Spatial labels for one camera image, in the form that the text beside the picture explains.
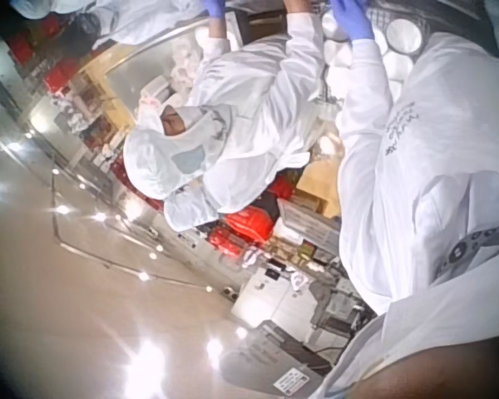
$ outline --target hand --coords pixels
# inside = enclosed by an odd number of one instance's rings
[[[223,18],[225,16],[225,0],[203,0],[205,8],[212,18]]]
[[[331,0],[334,19],[351,40],[375,38],[366,16],[368,3],[369,0]]]

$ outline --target label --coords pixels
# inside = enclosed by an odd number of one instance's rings
[[[282,391],[287,397],[291,397],[307,382],[309,382],[308,376],[305,376],[296,368],[291,368],[289,372],[277,380],[274,387]]]

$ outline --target blue glove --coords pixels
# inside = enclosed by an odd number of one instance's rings
[[[225,16],[225,0],[203,0],[209,16],[213,18],[223,18]]]
[[[351,40],[375,38],[366,16],[368,3],[369,0],[331,0],[334,19]]]

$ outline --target face mask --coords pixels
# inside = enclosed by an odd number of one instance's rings
[[[197,106],[182,106],[180,108],[176,108],[175,112],[177,112],[177,115],[179,115],[183,120],[183,124],[187,130],[194,126],[195,123],[203,118],[203,115],[205,114]]]

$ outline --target sticker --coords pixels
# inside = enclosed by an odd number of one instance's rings
[[[287,397],[291,397],[307,382],[309,382],[308,376],[296,368],[291,368],[289,372],[277,380],[274,387],[282,391]]]

